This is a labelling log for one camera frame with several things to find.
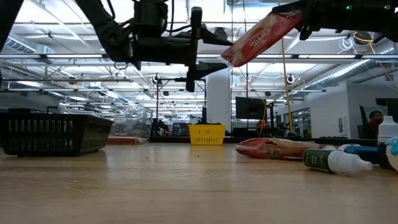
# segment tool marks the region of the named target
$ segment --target black basket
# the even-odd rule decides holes
[[[77,156],[106,145],[113,121],[80,114],[0,113],[8,155]]]

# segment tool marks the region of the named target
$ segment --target fallen snack bag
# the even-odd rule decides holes
[[[221,57],[234,67],[240,67],[283,38],[301,21],[301,12],[270,12],[247,31],[234,45],[226,49]]]
[[[314,142],[291,141],[277,138],[256,138],[235,145],[235,150],[256,159],[300,160],[306,149],[321,149]]]

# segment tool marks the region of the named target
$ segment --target white column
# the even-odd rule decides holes
[[[207,122],[221,123],[231,132],[231,74],[226,68],[206,77]]]

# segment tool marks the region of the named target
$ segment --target table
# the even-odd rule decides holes
[[[0,154],[2,223],[395,223],[398,172],[357,177],[250,159],[232,144]]]

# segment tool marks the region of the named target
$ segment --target dropper bottle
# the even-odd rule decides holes
[[[303,162],[308,168],[342,175],[355,175],[373,168],[372,163],[363,161],[358,155],[323,149],[307,149]]]

